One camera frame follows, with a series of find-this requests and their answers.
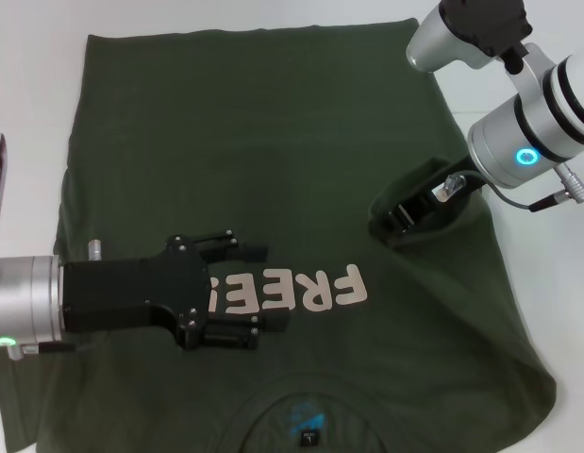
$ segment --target blue logo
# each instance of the blue logo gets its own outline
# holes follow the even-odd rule
[[[324,423],[325,415],[323,413],[320,413],[319,415],[312,417],[311,419],[307,420],[304,423],[301,423],[295,428],[292,428],[292,430],[290,431],[290,435],[297,434],[298,432],[304,429],[322,429]]]
[[[534,149],[521,149],[516,153],[516,160],[521,165],[534,165],[539,161],[539,153]]]

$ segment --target blue led light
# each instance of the blue led light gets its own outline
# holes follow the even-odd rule
[[[534,149],[521,149],[516,153],[516,160],[521,165],[534,165],[539,161],[539,153]]]

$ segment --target shirt tag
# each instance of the shirt tag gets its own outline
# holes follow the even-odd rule
[[[320,437],[320,429],[304,429],[300,431],[300,446],[317,446]]]

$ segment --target white letter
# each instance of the white letter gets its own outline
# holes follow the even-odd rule
[[[331,310],[331,291],[329,290],[329,280],[323,271],[317,271],[317,282],[315,283],[304,274],[295,276],[295,281],[304,286],[307,290],[302,296],[302,303],[310,311]],[[321,296],[322,303],[317,304],[314,299]]]
[[[214,291],[216,289],[216,287],[218,286],[218,278],[211,277],[209,279],[209,282],[212,284],[212,291],[209,293],[209,309],[208,309],[208,311],[211,311],[212,313],[214,313],[216,311],[216,304],[218,303],[218,293],[216,293]]]
[[[339,305],[356,304],[367,300],[367,290],[363,279],[360,277],[359,268],[355,264],[348,264],[346,266],[348,277],[338,278],[333,282],[333,285],[339,290],[352,288],[352,293],[336,295],[336,303]]]
[[[228,307],[226,309],[227,313],[247,314],[259,312],[260,306],[258,305],[258,297],[256,296],[256,287],[254,286],[254,276],[251,274],[228,276],[226,278],[226,284],[242,285],[240,290],[226,293],[226,300],[229,302],[237,302],[242,300],[244,302],[242,307]]]
[[[263,310],[268,309],[295,309],[295,296],[293,295],[293,274],[289,269],[264,269],[267,278],[278,278],[277,283],[264,285],[265,294],[281,294],[281,300],[265,300]]]

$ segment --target cable connector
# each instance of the cable connector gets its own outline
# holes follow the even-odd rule
[[[540,210],[546,210],[547,208],[553,208],[565,201],[571,199],[571,196],[568,194],[567,191],[559,191],[556,193],[552,193],[551,195],[547,195],[545,198],[536,201],[532,205],[528,207],[528,210],[531,212],[539,212]]]
[[[449,175],[438,190],[435,190],[434,196],[441,202],[446,203],[453,195],[463,189],[466,185],[465,176]]]
[[[566,188],[568,196],[578,204],[584,203],[584,184],[583,181],[570,169],[565,163],[561,163],[554,170]]]

